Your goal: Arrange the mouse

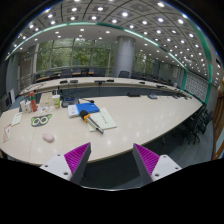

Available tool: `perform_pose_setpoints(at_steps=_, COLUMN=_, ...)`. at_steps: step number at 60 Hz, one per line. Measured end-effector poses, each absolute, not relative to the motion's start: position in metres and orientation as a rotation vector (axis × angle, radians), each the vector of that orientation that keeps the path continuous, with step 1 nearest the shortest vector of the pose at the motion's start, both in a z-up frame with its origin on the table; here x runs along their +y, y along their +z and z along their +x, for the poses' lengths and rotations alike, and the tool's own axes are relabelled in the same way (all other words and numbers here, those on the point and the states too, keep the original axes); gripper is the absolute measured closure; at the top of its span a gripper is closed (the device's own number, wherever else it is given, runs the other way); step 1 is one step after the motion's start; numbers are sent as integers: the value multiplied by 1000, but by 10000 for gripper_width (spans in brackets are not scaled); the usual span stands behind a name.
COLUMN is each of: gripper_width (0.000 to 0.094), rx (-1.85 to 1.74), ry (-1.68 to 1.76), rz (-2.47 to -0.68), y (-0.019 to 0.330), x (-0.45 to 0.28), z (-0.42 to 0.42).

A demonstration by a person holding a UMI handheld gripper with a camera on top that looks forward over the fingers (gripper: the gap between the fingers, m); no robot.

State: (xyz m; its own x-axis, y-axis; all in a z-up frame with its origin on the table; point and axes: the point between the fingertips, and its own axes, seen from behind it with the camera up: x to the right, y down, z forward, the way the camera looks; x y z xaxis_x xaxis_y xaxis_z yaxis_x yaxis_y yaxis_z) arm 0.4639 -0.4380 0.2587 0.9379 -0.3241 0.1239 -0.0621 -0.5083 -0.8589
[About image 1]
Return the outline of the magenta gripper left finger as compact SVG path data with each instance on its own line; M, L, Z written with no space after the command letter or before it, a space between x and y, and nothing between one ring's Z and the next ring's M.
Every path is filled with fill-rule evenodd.
M41 169L72 183L79 184L90 154L91 144L86 143L66 154L57 154L43 164Z

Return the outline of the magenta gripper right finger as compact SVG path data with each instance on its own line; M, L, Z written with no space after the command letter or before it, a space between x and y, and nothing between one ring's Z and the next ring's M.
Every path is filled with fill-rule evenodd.
M168 155L158 155L136 143L133 144L133 156L144 185L181 170Z

